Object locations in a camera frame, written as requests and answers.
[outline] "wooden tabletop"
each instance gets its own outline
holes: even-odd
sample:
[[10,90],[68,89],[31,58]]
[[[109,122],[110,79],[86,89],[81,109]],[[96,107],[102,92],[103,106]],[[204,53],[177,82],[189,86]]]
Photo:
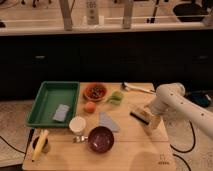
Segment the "wooden tabletop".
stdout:
[[[134,83],[148,89],[153,89],[151,83]],[[86,100],[82,96],[87,83],[80,84],[80,93],[76,115],[86,119],[85,135],[99,124],[99,113],[105,112],[120,127],[118,133],[113,133],[115,143],[112,149],[104,154],[96,154],[88,148],[87,142],[73,143],[74,135],[68,128],[49,129],[48,140],[51,150],[42,153],[39,159],[32,162],[32,142],[29,145],[24,170],[71,170],[71,171],[172,171],[176,170],[170,149],[167,132],[161,121],[159,127],[150,131],[140,121],[129,115],[136,106],[144,106],[155,95],[123,91],[124,99],[119,106],[105,103],[106,99],[97,103],[95,113],[88,114],[83,107]],[[120,90],[121,83],[106,83],[107,95]],[[32,141],[39,135],[36,129]]]

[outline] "dark cabinet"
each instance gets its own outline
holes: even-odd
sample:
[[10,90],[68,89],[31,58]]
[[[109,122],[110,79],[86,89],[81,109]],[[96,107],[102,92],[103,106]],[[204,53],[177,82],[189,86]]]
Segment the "dark cabinet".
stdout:
[[213,89],[212,30],[0,37],[0,99],[42,81],[182,82]]

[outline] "spoon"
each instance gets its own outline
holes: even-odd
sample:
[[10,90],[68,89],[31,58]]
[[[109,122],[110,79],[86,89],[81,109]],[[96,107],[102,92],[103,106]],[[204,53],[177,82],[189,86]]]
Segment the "spoon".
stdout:
[[84,136],[84,135],[80,135],[80,136],[75,136],[73,138],[73,143],[81,143],[84,142],[88,139],[88,137]]
[[146,93],[150,93],[150,94],[155,94],[154,90],[149,90],[149,89],[146,89],[146,88],[134,86],[134,85],[131,85],[131,84],[126,83],[126,82],[122,83],[122,88],[126,91],[136,90],[136,91],[142,91],[142,92],[146,92]]

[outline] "green tray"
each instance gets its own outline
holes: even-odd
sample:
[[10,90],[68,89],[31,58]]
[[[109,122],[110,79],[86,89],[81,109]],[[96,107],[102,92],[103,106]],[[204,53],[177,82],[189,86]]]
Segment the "green tray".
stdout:
[[[68,127],[76,112],[78,94],[79,82],[43,82],[28,115],[27,126]],[[70,107],[64,122],[52,119],[59,104]]]

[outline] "white paper cup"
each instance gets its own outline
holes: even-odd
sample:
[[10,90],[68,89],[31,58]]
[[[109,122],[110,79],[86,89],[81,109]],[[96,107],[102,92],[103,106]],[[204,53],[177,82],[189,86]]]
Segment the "white paper cup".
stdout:
[[83,135],[86,128],[86,120],[83,117],[76,116],[70,121],[69,128],[75,135]]

